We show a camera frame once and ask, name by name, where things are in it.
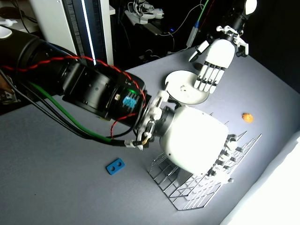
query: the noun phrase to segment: dish rack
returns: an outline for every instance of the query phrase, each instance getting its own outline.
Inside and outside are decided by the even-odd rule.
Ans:
[[[239,135],[237,140],[241,139],[246,133],[247,131]],[[228,175],[233,173],[261,136],[260,134],[253,138],[239,148],[239,151],[234,152],[233,157],[236,160],[226,163]],[[148,173],[175,208],[180,211],[205,207],[224,185],[224,183],[214,180],[208,174],[197,176],[180,169],[169,160],[164,152],[152,161]]]

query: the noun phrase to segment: green cable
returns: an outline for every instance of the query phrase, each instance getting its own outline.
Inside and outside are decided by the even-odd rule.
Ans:
[[[43,88],[41,88],[40,86],[31,83],[32,86],[34,86],[39,92],[41,92],[43,95],[45,95],[45,97],[47,99],[49,99],[63,114],[65,114],[65,116],[67,116],[79,129],[81,129],[82,131],[86,132],[89,135],[92,135],[96,138],[99,138],[105,142],[111,142],[110,138],[101,136],[93,131],[88,130],[87,128],[85,128],[83,125],[81,125],[77,120],[74,119],[73,116],[71,116],[51,95],[48,94],[48,92],[46,92]]]
[[[202,17],[202,14],[203,14],[203,12],[204,12],[204,10],[205,10],[205,7],[206,7],[206,5],[207,5],[207,3],[208,3],[208,1],[209,1],[209,0],[207,0],[206,3],[204,4],[203,9],[202,9],[202,11],[201,11],[201,13],[200,13],[200,16],[199,16],[197,22],[200,21],[200,19],[201,19],[201,17]]]

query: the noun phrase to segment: white light strip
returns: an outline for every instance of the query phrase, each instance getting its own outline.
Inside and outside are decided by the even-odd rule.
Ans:
[[[92,43],[92,38],[90,36],[90,26],[89,26],[88,16],[86,14],[86,8],[85,8],[85,2],[84,2],[84,0],[81,0],[81,4],[82,4],[82,9],[83,9],[83,15],[84,15],[84,20],[85,20],[86,30],[88,32],[88,37],[89,37],[90,50],[92,52],[92,58],[94,60],[94,65],[95,65],[96,64],[96,58],[95,58],[95,53],[94,53],[94,47],[93,47],[93,43]]]

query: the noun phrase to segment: blue sticker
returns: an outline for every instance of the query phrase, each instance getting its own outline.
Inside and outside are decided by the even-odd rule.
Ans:
[[[123,100],[123,104],[133,109],[136,105],[136,99],[126,96]]]
[[[114,175],[117,171],[122,169],[125,166],[125,163],[123,162],[122,159],[118,158],[111,164],[109,164],[106,169],[110,175]]]

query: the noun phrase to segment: blue block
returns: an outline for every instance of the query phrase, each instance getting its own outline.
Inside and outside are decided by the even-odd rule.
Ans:
[[[106,169],[110,175],[114,175],[117,171],[122,169],[125,166],[125,163],[122,159],[118,158],[116,161],[109,164]]]

